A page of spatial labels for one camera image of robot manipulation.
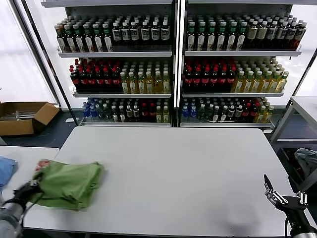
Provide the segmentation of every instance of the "white table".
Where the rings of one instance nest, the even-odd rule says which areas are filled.
[[[259,129],[76,127],[56,160],[99,161],[107,169],[102,186],[85,211],[34,206],[25,220],[28,227],[174,236],[284,235],[285,215],[265,197],[263,174],[281,194],[292,190]]]

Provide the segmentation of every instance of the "open cardboard box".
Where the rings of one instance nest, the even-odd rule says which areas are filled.
[[[0,117],[16,110],[36,112],[32,119],[0,121],[1,135],[28,135],[41,132],[55,117],[59,109],[47,102],[1,103]]]

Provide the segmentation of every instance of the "shelf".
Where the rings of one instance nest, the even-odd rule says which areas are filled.
[[[271,128],[271,123],[208,123],[208,122],[181,122],[180,127],[230,127],[230,128]]]
[[[104,58],[104,57],[170,57],[172,51],[149,52],[89,52],[89,53],[58,53],[62,58]]]
[[[300,51],[185,51],[185,56],[289,56],[301,55]]]
[[[183,93],[184,98],[260,98],[260,97],[282,97],[284,92],[281,93]]]
[[[75,98],[170,98],[171,94],[73,93]]]
[[[243,3],[243,4],[286,4],[286,5],[317,5],[316,0],[188,0],[188,3],[206,4],[206,3]]]
[[[81,126],[118,126],[118,127],[171,127],[171,123],[152,123],[152,122],[86,122]]]
[[[45,0],[43,7],[171,4],[172,0]]]

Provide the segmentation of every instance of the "green towel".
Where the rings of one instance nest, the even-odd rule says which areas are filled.
[[[91,203],[99,187],[104,167],[97,162],[86,165],[67,165],[57,161],[41,160],[36,173],[43,172],[40,188],[44,192],[37,204],[47,207],[79,210]],[[42,194],[36,194],[35,202]]]

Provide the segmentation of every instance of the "blue towel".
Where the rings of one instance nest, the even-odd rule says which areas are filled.
[[[0,192],[15,172],[16,161],[0,156]]]

